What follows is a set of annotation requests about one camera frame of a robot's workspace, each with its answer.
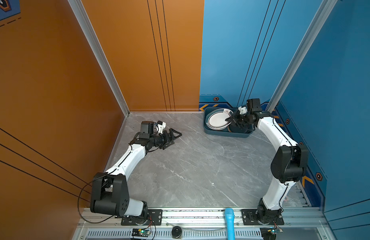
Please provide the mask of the white plate dark rim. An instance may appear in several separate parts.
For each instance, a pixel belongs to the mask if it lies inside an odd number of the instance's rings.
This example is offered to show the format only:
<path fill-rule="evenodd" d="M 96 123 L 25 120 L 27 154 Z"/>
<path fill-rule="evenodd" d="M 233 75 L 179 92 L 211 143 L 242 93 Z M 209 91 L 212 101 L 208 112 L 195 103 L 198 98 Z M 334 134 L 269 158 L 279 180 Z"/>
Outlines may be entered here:
<path fill-rule="evenodd" d="M 231 122 L 226 119 L 232 117 L 234 112 L 230 109 L 216 109 L 207 114 L 205 119 L 206 126 L 215 131 L 221 131 L 227 128 Z"/>

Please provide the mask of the black plate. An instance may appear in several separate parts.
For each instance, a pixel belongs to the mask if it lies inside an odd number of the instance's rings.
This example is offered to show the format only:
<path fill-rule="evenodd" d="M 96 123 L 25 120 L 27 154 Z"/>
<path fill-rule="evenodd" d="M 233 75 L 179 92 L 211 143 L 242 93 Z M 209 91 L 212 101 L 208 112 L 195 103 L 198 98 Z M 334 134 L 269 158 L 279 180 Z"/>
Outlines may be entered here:
<path fill-rule="evenodd" d="M 240 127 L 236 127 L 234 125 L 229 125 L 228 126 L 228 131 L 230 133 L 247 134 L 249 132 L 249 129 L 248 128 L 241 129 Z"/>

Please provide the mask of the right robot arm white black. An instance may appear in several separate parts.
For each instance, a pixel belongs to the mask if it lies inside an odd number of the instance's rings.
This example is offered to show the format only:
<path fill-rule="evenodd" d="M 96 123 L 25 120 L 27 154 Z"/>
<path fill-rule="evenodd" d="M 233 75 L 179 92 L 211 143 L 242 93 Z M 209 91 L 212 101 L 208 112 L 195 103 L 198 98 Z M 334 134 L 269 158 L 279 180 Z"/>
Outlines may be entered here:
<path fill-rule="evenodd" d="M 273 179 L 255 215 L 260 224 L 273 224 L 282 216 L 288 192 L 306 174 L 309 151 L 288 136 L 270 112 L 261 108 L 259 99 L 247 100 L 246 109 L 246 112 L 236 110 L 226 122 L 240 129 L 253 127 L 262 131 L 276 150 L 271 163 Z"/>

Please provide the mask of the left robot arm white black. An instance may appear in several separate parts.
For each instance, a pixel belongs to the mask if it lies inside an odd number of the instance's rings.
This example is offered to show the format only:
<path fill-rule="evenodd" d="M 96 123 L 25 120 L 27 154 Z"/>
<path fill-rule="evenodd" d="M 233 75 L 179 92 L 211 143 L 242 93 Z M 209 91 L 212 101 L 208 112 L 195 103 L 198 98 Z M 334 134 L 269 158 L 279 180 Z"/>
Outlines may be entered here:
<path fill-rule="evenodd" d="M 127 181 L 148 153 L 165 150 L 182 137 L 181 132 L 165 128 L 166 123 L 162 121 L 141 122 L 140 131 L 134 135 L 122 157 L 108 170 L 94 176 L 90 200 L 92 213 L 127 217 L 138 225 L 145 224 L 149 216 L 147 203 L 129 196 Z"/>

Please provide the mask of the teal plastic bin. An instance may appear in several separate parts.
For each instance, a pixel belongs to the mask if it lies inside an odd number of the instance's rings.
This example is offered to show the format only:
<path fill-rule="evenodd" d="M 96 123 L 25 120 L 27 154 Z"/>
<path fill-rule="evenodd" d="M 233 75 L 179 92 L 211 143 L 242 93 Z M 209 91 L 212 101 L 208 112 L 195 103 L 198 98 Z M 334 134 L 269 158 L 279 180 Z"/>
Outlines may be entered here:
<path fill-rule="evenodd" d="M 203 127 L 204 127 L 204 131 L 206 134 L 208 135 L 215 135 L 215 136 L 223 136 L 223 137 L 234 137 L 234 138 L 247 138 L 249 137 L 249 135 L 254 131 L 253 130 L 253 127 L 250 127 L 248 128 L 249 129 L 249 132 L 247 134 L 237 134 L 237 133 L 230 133 L 228 131 L 228 127 L 225 128 L 224 130 L 221 130 L 221 131 L 215 131 L 215 130 L 211 130 L 209 129 L 206 124 L 205 124 L 205 119 L 206 119 L 206 116 L 207 114 L 209 114 L 211 111 L 213 110 L 216 110 L 216 109 L 221 109 L 221 108 L 218 108 L 218 107 L 207 107 L 204 111 L 204 120 L 203 120 Z"/>

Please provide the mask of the black round knob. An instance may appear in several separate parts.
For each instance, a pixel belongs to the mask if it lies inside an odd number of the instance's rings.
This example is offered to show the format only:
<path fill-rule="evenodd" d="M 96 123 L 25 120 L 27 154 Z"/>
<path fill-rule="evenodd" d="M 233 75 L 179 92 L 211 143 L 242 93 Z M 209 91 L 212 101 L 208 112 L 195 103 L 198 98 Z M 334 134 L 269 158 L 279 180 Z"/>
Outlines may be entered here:
<path fill-rule="evenodd" d="M 182 238 L 182 228 L 180 226 L 174 226 L 171 231 L 171 236 L 173 239 Z"/>

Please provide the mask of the left circuit board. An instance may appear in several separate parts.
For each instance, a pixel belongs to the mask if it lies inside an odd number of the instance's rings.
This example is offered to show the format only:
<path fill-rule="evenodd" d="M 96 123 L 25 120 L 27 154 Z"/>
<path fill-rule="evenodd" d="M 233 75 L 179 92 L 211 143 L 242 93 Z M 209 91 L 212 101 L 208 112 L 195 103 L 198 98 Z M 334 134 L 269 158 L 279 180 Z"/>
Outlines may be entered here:
<path fill-rule="evenodd" d="M 132 239 L 147 239 L 151 235 L 151 230 L 148 229 L 132 229 Z"/>

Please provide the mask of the circuit board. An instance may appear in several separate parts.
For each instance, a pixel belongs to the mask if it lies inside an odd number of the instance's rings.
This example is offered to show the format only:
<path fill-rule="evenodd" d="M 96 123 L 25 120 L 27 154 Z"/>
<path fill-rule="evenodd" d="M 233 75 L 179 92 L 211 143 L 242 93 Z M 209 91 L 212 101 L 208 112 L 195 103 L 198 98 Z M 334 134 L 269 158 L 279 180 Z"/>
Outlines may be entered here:
<path fill-rule="evenodd" d="M 276 235 L 278 233 L 283 233 L 283 232 L 284 232 L 284 230 L 281 227 L 277 226 L 277 225 L 268 230 L 268 233 L 270 233 L 272 235 Z"/>
<path fill-rule="evenodd" d="M 151 230 L 148 229 L 132 229 L 132 239 L 147 239 L 151 235 Z"/>

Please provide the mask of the right circuit board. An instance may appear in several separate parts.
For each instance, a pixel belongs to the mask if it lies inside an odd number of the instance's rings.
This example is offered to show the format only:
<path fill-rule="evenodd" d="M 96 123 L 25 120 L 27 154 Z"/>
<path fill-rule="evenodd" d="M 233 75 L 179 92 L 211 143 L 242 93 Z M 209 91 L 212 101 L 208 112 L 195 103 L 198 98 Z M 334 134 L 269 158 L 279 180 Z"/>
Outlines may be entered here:
<path fill-rule="evenodd" d="M 270 233 L 272 235 L 276 235 L 278 233 L 283 233 L 283 232 L 284 232 L 284 230 L 281 227 L 277 226 L 277 225 L 268 230 L 268 233 Z"/>

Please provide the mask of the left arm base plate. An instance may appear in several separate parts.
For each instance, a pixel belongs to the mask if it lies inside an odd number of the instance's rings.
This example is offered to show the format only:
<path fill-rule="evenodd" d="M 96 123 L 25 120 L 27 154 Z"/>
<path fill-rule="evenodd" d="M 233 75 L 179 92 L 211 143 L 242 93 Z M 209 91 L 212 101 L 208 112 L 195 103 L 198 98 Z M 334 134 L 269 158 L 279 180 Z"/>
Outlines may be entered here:
<path fill-rule="evenodd" d="M 148 209 L 148 215 L 146 220 L 139 219 L 138 217 L 122 217 L 122 226 L 148 226 L 151 224 L 150 220 L 156 226 L 161 226 L 162 223 L 162 209 Z"/>

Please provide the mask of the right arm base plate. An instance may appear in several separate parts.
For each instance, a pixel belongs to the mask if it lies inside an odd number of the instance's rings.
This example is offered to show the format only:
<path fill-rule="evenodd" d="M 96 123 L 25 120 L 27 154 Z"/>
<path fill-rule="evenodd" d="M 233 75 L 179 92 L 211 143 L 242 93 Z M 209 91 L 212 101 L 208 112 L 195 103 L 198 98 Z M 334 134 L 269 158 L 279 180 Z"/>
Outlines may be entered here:
<path fill-rule="evenodd" d="M 245 226 L 254 225 L 278 225 L 283 226 L 285 224 L 282 209 L 279 210 L 255 210 L 255 209 L 242 209 L 242 219 Z"/>

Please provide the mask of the aluminium front rail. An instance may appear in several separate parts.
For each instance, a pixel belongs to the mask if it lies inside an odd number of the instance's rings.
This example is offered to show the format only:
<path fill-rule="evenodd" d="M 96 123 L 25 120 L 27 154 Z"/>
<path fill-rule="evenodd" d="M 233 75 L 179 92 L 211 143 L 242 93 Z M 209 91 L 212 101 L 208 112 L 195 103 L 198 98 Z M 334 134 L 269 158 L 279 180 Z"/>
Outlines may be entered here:
<path fill-rule="evenodd" d="M 162 209 L 161 226 L 152 220 L 148 226 L 122 226 L 122 218 L 108 217 L 85 209 L 74 232 L 74 240 L 227 240 L 226 208 L 150 208 Z M 232 208 L 235 214 L 235 240 L 334 240 L 329 223 L 319 208 L 284 208 L 284 232 L 272 235 L 274 225 L 245 226 L 242 209 Z M 173 239 L 174 226 L 182 228 L 182 238 Z M 132 239 L 132 229 L 148 229 L 147 239 Z"/>

